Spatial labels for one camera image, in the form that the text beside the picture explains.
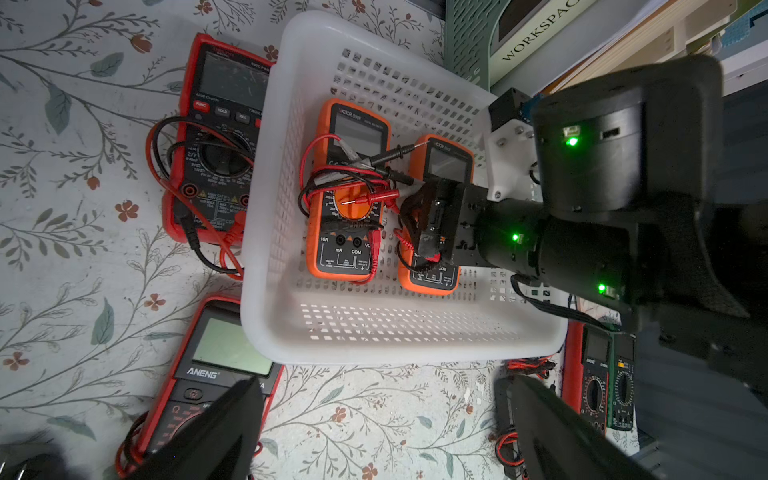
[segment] multimeter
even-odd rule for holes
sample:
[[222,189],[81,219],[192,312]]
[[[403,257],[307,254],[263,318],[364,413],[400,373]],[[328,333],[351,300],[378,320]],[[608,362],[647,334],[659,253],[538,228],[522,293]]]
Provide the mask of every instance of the multimeter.
[[[411,153],[408,171],[411,177],[416,180],[440,177],[464,184],[472,182],[475,156],[470,150],[447,138],[432,134],[422,135],[416,143],[423,145]],[[401,253],[404,261],[416,269],[427,264],[427,260],[414,255],[412,249],[403,247]],[[402,287],[412,292],[450,295],[458,287],[459,272],[458,266],[445,264],[417,273],[400,263],[398,278]]]
[[[272,65],[210,35],[197,34],[184,74],[180,115],[224,132],[252,157]],[[180,124],[177,141],[192,140],[218,143],[212,134]],[[248,206],[252,174],[240,155],[216,145],[200,144],[174,152],[169,181],[217,230],[227,232],[235,222],[235,214]],[[185,243],[184,229],[174,218],[175,201],[170,193],[163,197],[163,226],[171,238]],[[201,241],[218,243],[197,218],[195,223]]]
[[[317,124],[318,135],[339,135],[361,157],[389,150],[391,132],[385,118],[336,98],[323,105]],[[315,168],[348,164],[338,141],[321,141],[315,147]],[[306,266],[312,275],[354,281],[364,280],[371,273],[373,251],[369,225],[379,222],[382,203],[341,204],[366,192],[366,187],[351,187],[323,192],[311,200]]]
[[240,300],[209,296],[197,309],[141,429],[138,452],[155,453],[236,382],[254,376],[265,397],[263,429],[282,374],[283,366],[258,353],[246,338],[240,324]]
[[607,427],[610,351],[611,336],[606,332],[568,322],[563,400],[603,435]]
[[635,335],[616,333],[611,342],[608,385],[608,427],[632,430],[634,424]]

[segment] orange multimeter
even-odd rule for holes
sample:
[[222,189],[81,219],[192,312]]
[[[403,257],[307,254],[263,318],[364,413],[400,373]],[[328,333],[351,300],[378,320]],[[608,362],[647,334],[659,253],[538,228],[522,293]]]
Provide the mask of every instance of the orange multimeter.
[[[462,145],[437,135],[422,135],[417,144],[424,143],[411,153],[408,174],[416,180],[428,180],[440,177],[455,180],[463,184],[472,182],[475,170],[475,156]],[[408,265],[418,269],[428,260],[416,257],[413,250],[405,245],[401,247],[402,258]],[[402,263],[398,266],[400,285],[412,292],[427,295],[450,295],[458,286],[460,268],[442,264],[434,269],[417,273]]]
[[[389,150],[391,131],[384,118],[336,98],[323,105],[317,123],[318,135],[339,135],[360,157]],[[315,168],[348,164],[338,141],[321,141],[315,147]],[[378,255],[372,251],[371,225],[379,223],[382,204],[342,205],[367,191],[367,187],[351,187],[312,197],[306,235],[306,266],[312,275],[355,281],[371,273],[374,256]]]

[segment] black probe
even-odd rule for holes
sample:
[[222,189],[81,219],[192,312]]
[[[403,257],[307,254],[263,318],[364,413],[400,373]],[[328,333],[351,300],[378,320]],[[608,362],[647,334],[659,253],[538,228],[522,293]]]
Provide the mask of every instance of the black probe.
[[371,167],[375,167],[377,165],[385,164],[390,160],[395,160],[396,158],[403,158],[403,156],[411,153],[422,145],[427,145],[427,142],[423,142],[421,144],[410,144],[406,145],[405,147],[398,145],[391,150],[387,150],[386,152],[382,152],[381,154],[370,157],[368,161],[371,162]]

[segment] red probe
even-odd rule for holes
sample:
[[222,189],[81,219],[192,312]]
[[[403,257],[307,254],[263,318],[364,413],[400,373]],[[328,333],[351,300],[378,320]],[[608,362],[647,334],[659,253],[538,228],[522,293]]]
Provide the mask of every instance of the red probe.
[[383,202],[385,200],[395,200],[400,197],[400,190],[384,190],[383,192],[377,192],[374,194],[365,194],[357,197],[355,200],[349,200],[342,202],[342,205],[349,204],[368,204],[373,205],[376,202]]

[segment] leaf pattern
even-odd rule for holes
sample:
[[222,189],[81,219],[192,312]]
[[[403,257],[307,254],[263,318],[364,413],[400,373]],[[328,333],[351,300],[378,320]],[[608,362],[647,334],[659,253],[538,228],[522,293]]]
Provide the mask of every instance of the leaf pattern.
[[94,323],[93,333],[91,334],[91,345],[104,345],[112,340],[114,335],[114,309],[107,299],[104,299],[104,310]]
[[72,107],[72,99],[56,85],[48,84],[50,98],[45,104],[45,116],[57,134],[69,125],[69,110]]
[[[85,478],[112,480],[200,301],[239,295],[167,237],[144,166],[194,32],[279,63],[285,25],[321,9],[441,64],[444,25],[406,0],[33,3],[0,13],[0,364],[17,366],[0,372],[0,444],[60,443]],[[112,210],[127,199],[138,211]],[[502,478],[488,441],[500,366],[287,366],[253,476]]]
[[111,77],[118,72],[118,67],[123,63],[123,52],[109,54],[101,60],[91,64],[91,74],[94,77]]

